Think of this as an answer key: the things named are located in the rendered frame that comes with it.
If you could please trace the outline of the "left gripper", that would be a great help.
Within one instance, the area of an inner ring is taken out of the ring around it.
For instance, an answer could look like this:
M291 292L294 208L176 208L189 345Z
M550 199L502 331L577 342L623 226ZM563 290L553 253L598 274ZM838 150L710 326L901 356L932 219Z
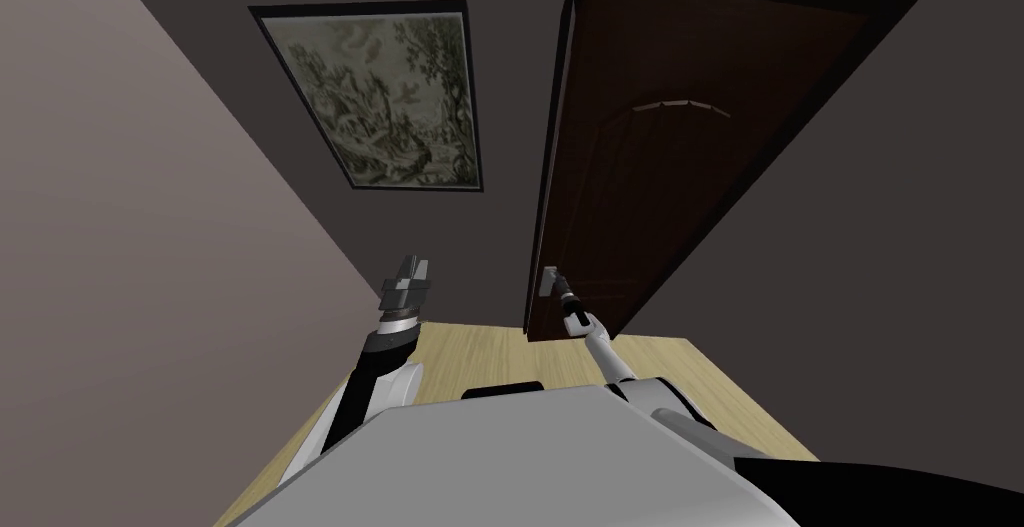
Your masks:
M431 287L431 281L426 279L428 265L427 259L421 259L417 265L417 255L403 257L396 278L387 279L382 286L378 307L381 321L397 321L419 315Z

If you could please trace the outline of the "framed landscape picture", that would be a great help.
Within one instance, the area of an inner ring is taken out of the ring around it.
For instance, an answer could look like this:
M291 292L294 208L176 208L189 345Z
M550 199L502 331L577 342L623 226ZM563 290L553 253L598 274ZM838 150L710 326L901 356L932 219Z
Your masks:
M353 189L483 191L466 0L250 14Z

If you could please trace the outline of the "dark brown door leaf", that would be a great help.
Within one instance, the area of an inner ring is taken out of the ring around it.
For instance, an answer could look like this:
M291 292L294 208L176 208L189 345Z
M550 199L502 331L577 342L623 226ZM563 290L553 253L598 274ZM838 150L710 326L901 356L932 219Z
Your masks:
M624 330L841 84L869 0L570 0L531 286Z

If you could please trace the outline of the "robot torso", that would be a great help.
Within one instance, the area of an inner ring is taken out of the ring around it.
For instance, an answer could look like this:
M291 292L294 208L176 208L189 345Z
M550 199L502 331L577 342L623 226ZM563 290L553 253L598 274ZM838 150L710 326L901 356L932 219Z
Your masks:
M755 450L603 386L395 407L231 527L800 527Z

